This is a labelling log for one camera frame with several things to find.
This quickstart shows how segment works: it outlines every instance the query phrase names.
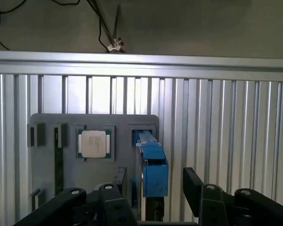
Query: gray wall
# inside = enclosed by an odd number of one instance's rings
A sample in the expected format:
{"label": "gray wall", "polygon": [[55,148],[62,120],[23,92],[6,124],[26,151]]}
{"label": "gray wall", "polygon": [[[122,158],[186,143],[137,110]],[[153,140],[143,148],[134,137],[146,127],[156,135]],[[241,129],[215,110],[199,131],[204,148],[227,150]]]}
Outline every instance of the gray wall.
{"label": "gray wall", "polygon": [[[116,1],[100,1],[112,18]],[[0,0],[0,9],[18,2]],[[122,0],[121,5],[119,35],[129,53],[283,58],[283,0]],[[70,7],[29,0],[2,15],[0,40],[13,50],[103,52],[98,32],[85,0]],[[108,43],[105,35],[103,41]]]}

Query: metal wall panel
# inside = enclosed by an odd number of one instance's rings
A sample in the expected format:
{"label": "metal wall panel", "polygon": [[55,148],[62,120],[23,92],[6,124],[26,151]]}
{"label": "metal wall panel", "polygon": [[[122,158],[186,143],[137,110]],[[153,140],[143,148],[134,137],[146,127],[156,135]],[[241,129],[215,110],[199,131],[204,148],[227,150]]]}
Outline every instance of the metal wall panel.
{"label": "metal wall panel", "polygon": [[[157,115],[169,162],[165,221],[197,221],[182,193],[185,166],[227,192],[250,187],[283,204],[283,72],[140,63],[95,65],[99,77],[78,67],[0,74],[0,225],[30,209],[26,125],[34,113]],[[115,77],[117,67],[128,76]]]}

